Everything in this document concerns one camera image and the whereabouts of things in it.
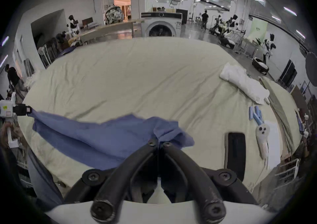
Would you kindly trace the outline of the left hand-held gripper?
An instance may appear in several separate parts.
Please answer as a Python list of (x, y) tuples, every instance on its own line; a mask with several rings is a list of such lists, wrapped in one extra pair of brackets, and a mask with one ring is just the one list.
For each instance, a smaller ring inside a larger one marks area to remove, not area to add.
[[(17, 116), (26, 116), (31, 114), (32, 108), (25, 104), (16, 104), (16, 92), (11, 94), (10, 100), (0, 101), (1, 118), (5, 119), (5, 122), (14, 123), (14, 118)], [(11, 129), (7, 128), (8, 145), (10, 148), (22, 147), (19, 139), (12, 139)]]

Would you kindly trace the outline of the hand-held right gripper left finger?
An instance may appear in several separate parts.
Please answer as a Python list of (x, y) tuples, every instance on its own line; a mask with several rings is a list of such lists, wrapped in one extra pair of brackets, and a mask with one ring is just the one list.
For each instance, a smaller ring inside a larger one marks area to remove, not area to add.
[(64, 204), (93, 201), (90, 215), (96, 222), (118, 222), (124, 200), (147, 203), (157, 188), (158, 150), (158, 140), (151, 139), (116, 168), (85, 171)]

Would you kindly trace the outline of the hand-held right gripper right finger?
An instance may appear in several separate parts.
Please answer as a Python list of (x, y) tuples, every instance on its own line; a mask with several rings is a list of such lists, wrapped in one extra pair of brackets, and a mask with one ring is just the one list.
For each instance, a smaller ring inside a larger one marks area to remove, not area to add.
[(170, 142), (160, 146), (160, 159), (172, 167), (184, 182), (181, 189), (170, 192), (175, 202), (192, 198), (198, 215), (204, 223), (220, 223), (227, 210), (224, 200), (239, 204), (257, 205), (255, 198), (230, 169), (210, 170), (201, 168), (187, 154)]

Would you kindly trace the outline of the person's left hand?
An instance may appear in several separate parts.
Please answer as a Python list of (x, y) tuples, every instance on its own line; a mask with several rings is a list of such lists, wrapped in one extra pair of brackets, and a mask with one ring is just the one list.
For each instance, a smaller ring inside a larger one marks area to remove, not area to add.
[(4, 149), (10, 149), (9, 147), (9, 143), (8, 143), (8, 133), (7, 130), (8, 129), (12, 129), (14, 128), (12, 123), (9, 122), (5, 122), (0, 130), (0, 145), (2, 148)]

